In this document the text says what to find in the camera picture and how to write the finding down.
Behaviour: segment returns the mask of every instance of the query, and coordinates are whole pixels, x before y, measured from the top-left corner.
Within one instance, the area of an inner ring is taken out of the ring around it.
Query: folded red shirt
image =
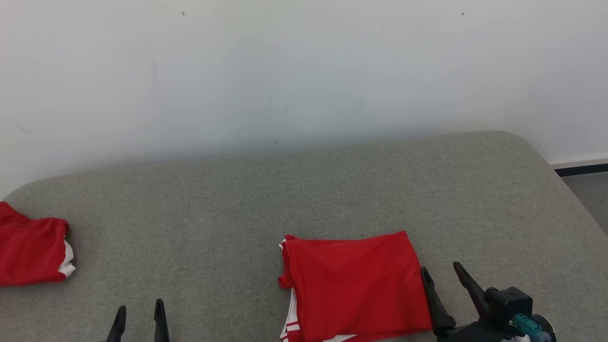
[[[405,232],[364,240],[286,236],[279,286],[293,288],[305,342],[349,342],[431,330],[420,263]]]
[[[0,286],[61,282],[75,270],[66,220],[31,220],[0,202]]]

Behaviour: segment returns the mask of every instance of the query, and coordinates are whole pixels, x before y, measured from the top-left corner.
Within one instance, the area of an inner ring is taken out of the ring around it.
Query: robotic arm
[[[483,291],[459,262],[454,262],[454,270],[469,292],[479,320],[457,327],[435,291],[433,278],[422,267],[420,273],[437,342],[500,342],[511,338],[525,341],[526,337],[532,342],[556,342],[551,324],[543,316],[532,314],[530,296],[516,287],[506,290],[491,287]]]
[[[154,342],[169,342],[169,328],[167,327],[167,316],[165,315],[165,303],[162,299],[156,300],[154,308],[154,320],[156,331],[154,332]],[[108,338],[103,342],[120,342],[126,327],[126,307],[123,305],[118,308],[114,324],[110,329]]]

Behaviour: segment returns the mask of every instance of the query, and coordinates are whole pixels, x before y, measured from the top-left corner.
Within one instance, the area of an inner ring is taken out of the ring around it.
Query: white stripe
[[[336,337],[330,338],[329,340],[323,340],[323,342],[342,342],[355,336],[357,335],[336,335]]]
[[[70,263],[70,261],[72,261],[72,259],[74,258],[74,251],[72,251],[72,246],[70,246],[70,244],[65,240],[63,240],[63,243],[66,244],[66,258],[63,259],[63,262],[61,263],[61,265],[59,265],[59,269],[57,271],[65,274],[67,278],[72,275],[72,272],[74,272],[76,268]]]
[[[289,297],[289,311],[287,312],[287,322],[285,324],[293,323],[298,321],[298,301],[295,298],[295,290],[291,288],[291,296]]]
[[[294,324],[292,326],[287,326],[287,331],[295,331],[300,330],[300,324]]]

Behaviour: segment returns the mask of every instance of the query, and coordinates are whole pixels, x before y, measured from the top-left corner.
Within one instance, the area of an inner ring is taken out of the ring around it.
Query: baseboard
[[[601,165],[608,164],[608,156],[606,155],[592,155],[586,156],[583,158],[572,158],[572,159],[561,159],[548,161],[549,165],[554,169],[567,169],[570,167],[579,167],[579,166],[593,166],[593,165]]]
[[[586,173],[608,172],[608,164],[585,165],[555,169],[560,177],[584,175]]]

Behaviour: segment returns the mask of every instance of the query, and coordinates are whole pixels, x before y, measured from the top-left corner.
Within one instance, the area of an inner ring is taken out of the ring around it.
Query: gray couch
[[[120,305],[123,340],[152,341],[162,298],[174,342],[279,342],[285,234],[400,230],[459,324],[477,317],[455,260],[483,288],[531,295],[561,341],[607,339],[608,237],[538,152],[506,133],[82,173],[6,201],[69,221],[76,271],[0,288],[1,341],[104,340]]]

